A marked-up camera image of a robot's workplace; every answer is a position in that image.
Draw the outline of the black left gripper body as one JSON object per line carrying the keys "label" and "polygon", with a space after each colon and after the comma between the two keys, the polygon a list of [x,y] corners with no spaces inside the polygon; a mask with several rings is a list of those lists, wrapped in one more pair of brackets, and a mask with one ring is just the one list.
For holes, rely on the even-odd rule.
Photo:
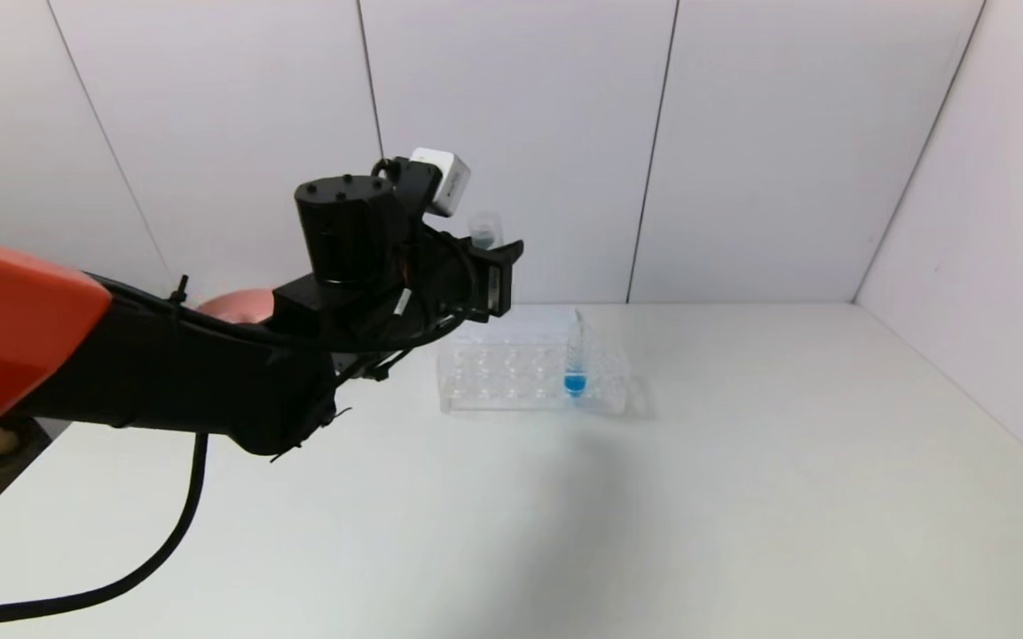
{"label": "black left gripper body", "polygon": [[451,317],[486,323],[511,307],[513,265],[500,265],[498,248],[483,248],[470,236],[422,234],[422,320],[425,327]]}

